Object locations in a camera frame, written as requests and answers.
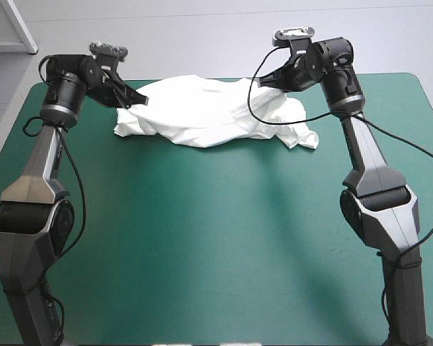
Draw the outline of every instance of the green tabletop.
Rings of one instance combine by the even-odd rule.
[[[416,77],[359,80],[370,120],[433,151],[433,112]],[[45,89],[32,88],[1,151],[0,193],[30,154],[34,139],[21,127],[38,114]],[[327,110],[319,86],[294,96],[310,117]],[[386,338],[380,259],[338,204],[351,164],[336,118],[310,123],[320,136],[316,150],[288,150],[277,139],[176,146],[160,136],[118,137],[115,121],[115,110],[86,99],[68,136],[86,189],[87,230],[49,280],[65,304],[70,340],[376,345]],[[427,232],[433,160],[379,133],[376,138],[419,196]],[[67,159],[61,170],[80,216]],[[433,239],[422,255],[433,336]],[[20,342],[1,286],[0,342]]]

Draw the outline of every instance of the gray floor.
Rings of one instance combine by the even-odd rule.
[[[352,41],[358,73],[417,75],[433,106],[433,1],[15,2],[39,53],[0,54],[0,149],[29,88],[38,82],[40,59],[88,53],[92,40],[128,47],[127,61],[119,67],[125,79],[250,76],[271,49],[275,29],[309,25],[316,40],[344,36]],[[263,70],[279,66],[286,56],[277,52]]]

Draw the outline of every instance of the white fabric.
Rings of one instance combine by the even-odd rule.
[[[297,144],[318,146],[318,135],[304,123],[266,125],[248,112],[250,80],[223,82],[197,76],[163,79],[138,89],[149,97],[149,104],[118,109],[114,133],[119,136],[155,135],[175,144],[206,148],[234,138],[267,139],[276,135],[288,148]],[[306,117],[302,103],[285,93],[253,84],[253,112],[264,120],[286,122]]]

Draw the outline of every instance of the robotic arm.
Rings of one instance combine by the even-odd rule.
[[[128,51],[102,43],[89,46],[95,56],[45,57],[49,86],[40,118],[43,126],[21,176],[0,198],[0,280],[25,345],[72,345],[46,271],[64,254],[74,223],[69,192],[58,181],[63,138],[77,124],[85,95],[106,107],[129,108],[147,97],[117,74]]]
[[[313,43],[311,27],[278,30],[273,45],[291,57],[260,77],[259,86],[301,92],[320,83],[329,109],[340,119],[352,170],[344,180],[342,213],[358,237],[382,257],[390,333],[384,345],[433,345],[427,336],[417,197],[390,168],[363,116],[364,95],[352,66],[353,48],[342,37]]]

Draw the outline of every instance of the wire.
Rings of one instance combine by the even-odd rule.
[[[85,191],[84,191],[84,185],[82,182],[82,178],[80,177],[79,170],[77,169],[77,165],[72,158],[71,153],[69,152],[69,148],[67,147],[66,140],[64,139],[61,130],[55,126],[55,130],[59,135],[59,138],[61,139],[61,144],[63,145],[64,151],[66,152],[67,158],[69,159],[69,162],[71,163],[72,169],[74,170],[75,176],[77,178],[77,182],[79,183],[79,189],[80,189],[80,195],[82,196],[82,224],[80,226],[80,231],[75,240],[60,254],[59,258],[62,258],[65,254],[67,254],[80,240],[82,237],[84,230],[85,230],[85,224],[87,222],[87,199],[85,197]]]
[[[304,120],[292,121],[292,122],[288,122],[288,123],[272,123],[272,122],[265,121],[265,120],[260,119],[259,117],[257,117],[257,116],[253,113],[253,111],[252,111],[252,107],[250,106],[250,93],[251,93],[251,91],[252,91],[252,85],[253,85],[253,82],[255,81],[255,78],[256,78],[258,72],[260,71],[261,67],[262,67],[263,64],[266,62],[266,59],[267,59],[267,58],[268,58],[272,53],[274,53],[274,52],[275,52],[276,50],[278,50],[278,49],[280,49],[280,47],[274,48],[273,50],[270,50],[270,51],[268,52],[268,54],[266,54],[266,56],[265,56],[265,57],[263,58],[263,60],[261,61],[260,66],[256,69],[256,71],[255,71],[255,73],[253,74],[253,77],[252,77],[252,79],[251,79],[251,81],[250,81],[250,87],[249,87],[249,90],[248,90],[248,97],[247,97],[247,106],[248,106],[249,113],[250,113],[250,114],[252,115],[252,117],[254,117],[256,120],[258,120],[259,122],[261,122],[261,123],[263,123],[263,124],[267,124],[267,125],[293,125],[293,124],[308,123],[308,122],[311,122],[311,121],[316,121],[316,120],[319,120],[319,119],[321,119],[321,118],[323,118],[323,117],[326,117],[326,116],[328,116],[328,115],[345,114],[344,116],[341,116],[341,117],[340,117],[340,120],[341,120],[341,121],[353,117],[353,118],[355,118],[355,119],[357,119],[357,120],[359,120],[359,121],[362,121],[363,123],[368,124],[369,126],[373,127],[375,130],[377,130],[377,131],[379,131],[379,132],[381,132],[381,133],[383,133],[383,134],[385,134],[385,135],[387,135],[387,136],[389,136],[389,137],[391,137],[391,138],[394,138],[394,139],[396,139],[396,140],[398,140],[398,141],[401,141],[401,142],[403,142],[403,143],[405,143],[405,144],[408,144],[409,146],[411,146],[411,147],[413,147],[413,148],[415,148],[415,149],[421,151],[422,153],[426,154],[427,156],[429,156],[429,157],[431,157],[431,158],[433,159],[433,153],[431,153],[430,151],[426,150],[425,148],[422,148],[422,147],[419,146],[418,144],[415,144],[414,142],[411,142],[411,141],[409,141],[409,140],[407,140],[407,139],[405,139],[405,138],[403,138],[403,137],[397,136],[397,135],[395,135],[395,134],[393,134],[393,133],[391,133],[391,132],[389,132],[389,131],[387,131],[387,130],[382,129],[380,126],[375,125],[373,122],[371,122],[370,120],[364,118],[362,115],[359,116],[358,114],[351,114],[350,112],[346,112],[346,111],[336,110],[336,111],[326,112],[326,113],[323,113],[323,114],[318,115],[318,116],[316,116],[316,117],[311,117],[311,118],[304,119]],[[419,240],[418,242],[416,242],[414,245],[410,246],[408,249],[406,249],[406,250],[404,250],[403,252],[401,252],[400,255],[398,256],[398,258],[396,259],[396,261],[394,261],[394,262],[389,261],[388,259],[386,259],[386,258],[383,256],[383,254],[382,254],[381,252],[379,252],[379,255],[382,256],[382,258],[383,258],[383,259],[384,259],[388,264],[390,264],[390,265],[392,266],[392,269],[391,269],[391,271],[389,272],[389,275],[388,275],[387,280],[384,281],[384,287],[383,287],[383,290],[382,290],[382,295],[381,295],[381,299],[380,299],[381,302],[380,302],[380,303],[382,304],[382,311],[383,311],[383,314],[385,315],[385,318],[386,318],[386,320],[387,320],[388,326],[390,327],[390,335],[391,335],[391,332],[393,332],[393,335],[391,335],[391,336],[396,336],[398,339],[400,339],[400,338],[396,335],[394,325],[393,325],[393,323],[392,323],[392,321],[391,321],[391,318],[390,318],[390,314],[388,313],[388,311],[387,311],[387,309],[386,309],[386,307],[385,307],[385,298],[386,298],[386,296],[387,296],[387,291],[388,291],[387,283],[389,283],[389,282],[391,282],[391,281],[393,280],[394,275],[395,275],[395,272],[396,272],[396,269],[407,270],[407,269],[415,268],[415,267],[418,267],[419,265],[421,265],[421,259],[420,259],[417,263],[412,263],[412,264],[409,264],[409,265],[403,266],[403,265],[401,265],[401,259],[402,259],[404,256],[406,256],[409,252],[411,252],[412,250],[414,250],[415,248],[420,247],[420,246],[421,246],[424,242],[426,242],[426,241],[427,241],[427,240],[428,240],[432,235],[433,235],[433,227],[430,229],[430,231],[427,233],[427,235],[425,235],[422,239],[420,239],[420,240]]]
[[[60,128],[63,128],[63,127],[61,125],[59,125],[58,123],[52,123],[48,120],[42,119],[41,117],[30,117],[27,120],[27,122],[24,124],[24,126],[22,127],[22,131],[25,133],[26,136],[35,137],[40,133],[40,131],[37,133],[29,133],[27,131],[27,127],[34,120],[42,120],[44,125],[52,125],[55,128],[55,131],[57,132],[57,134],[61,140],[61,144],[63,145],[64,152],[66,153],[67,158],[69,159],[69,162],[71,163],[72,169],[74,170],[75,176],[77,178],[77,182],[79,184],[80,195],[82,196],[82,224],[80,226],[79,234],[77,235],[75,240],[65,250],[63,250],[62,253],[59,255],[59,258],[61,259],[65,254],[67,254],[67,252],[69,252],[69,250],[71,250],[75,246],[75,244],[77,244],[77,242],[80,240],[80,238],[82,237],[82,235],[84,233],[85,225],[87,223],[87,199],[85,197],[84,185],[83,185],[79,170],[77,169],[77,165],[76,165],[74,159],[72,158],[72,155],[69,151],[66,140],[64,139],[64,136],[60,130]]]
[[[304,119],[304,120],[289,121],[288,123],[273,123],[273,122],[271,122],[271,121],[266,121],[266,120],[261,119],[260,117],[257,117],[257,116],[255,115],[255,113],[252,111],[252,107],[251,107],[251,105],[250,105],[250,94],[252,93],[252,85],[253,85],[253,82],[255,81],[255,78],[256,78],[258,72],[260,71],[260,69],[262,68],[262,66],[264,65],[264,63],[266,62],[266,59],[268,59],[268,57],[269,57],[272,53],[274,53],[275,51],[277,51],[278,49],[281,49],[281,47],[276,47],[276,48],[274,48],[273,50],[270,50],[270,51],[268,52],[268,54],[265,55],[265,57],[264,57],[263,60],[261,61],[260,66],[256,69],[255,73],[253,74],[252,79],[250,80],[250,86],[249,86],[249,88],[248,88],[248,96],[247,96],[247,107],[248,107],[248,111],[249,111],[249,113],[250,113],[250,114],[251,114],[251,115],[252,115],[256,120],[258,120],[260,123],[267,124],[267,125],[294,125],[294,124],[300,124],[300,123],[308,123],[308,122],[310,122],[310,121],[316,121],[316,120],[319,120],[319,119],[321,119],[321,118],[323,118],[323,117],[326,117],[326,116],[328,116],[328,115],[335,115],[335,114],[345,114],[345,115],[349,115],[349,112],[342,111],[342,110],[334,110],[333,112],[326,112],[326,113],[323,113],[323,114],[318,115],[318,116],[316,116],[316,117],[311,117],[311,118]]]
[[[59,324],[59,330],[60,330],[60,333],[62,334],[64,332],[64,321],[66,319],[66,316],[65,316],[65,313],[64,313],[64,304],[63,304],[62,301],[60,301],[59,299],[57,299],[57,297],[52,296],[48,292],[44,292],[43,296],[45,298],[47,298],[49,301],[53,301],[56,304],[58,304],[59,309],[61,310],[61,322]]]
[[[55,56],[45,56],[42,60],[40,60],[40,62],[38,63],[38,74],[40,75],[40,79],[42,80],[43,83],[45,83],[46,85],[48,85],[48,88],[50,88],[50,90],[53,93],[53,100],[56,101],[58,99],[58,93],[56,92],[56,89],[54,87],[54,85],[52,85],[50,82],[52,81],[52,79],[49,81],[47,79],[44,79],[42,76],[42,67],[43,64],[46,61],[49,61],[51,58],[54,58]]]

